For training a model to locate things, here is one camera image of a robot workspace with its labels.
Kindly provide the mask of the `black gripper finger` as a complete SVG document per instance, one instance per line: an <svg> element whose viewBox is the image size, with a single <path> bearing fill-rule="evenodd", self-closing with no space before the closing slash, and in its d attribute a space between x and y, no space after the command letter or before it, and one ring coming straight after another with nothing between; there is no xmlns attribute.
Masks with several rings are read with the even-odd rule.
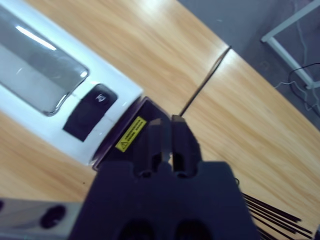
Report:
<svg viewBox="0 0 320 240"><path fill-rule="evenodd" d="M162 162L170 159L171 123L157 118L144 128L132 152L133 172L136 176L150 176Z"/></svg>
<svg viewBox="0 0 320 240"><path fill-rule="evenodd" d="M195 176L197 165L202 161L200 145L179 115L173 115L171 119L171 143L173 171L178 176Z"/></svg>

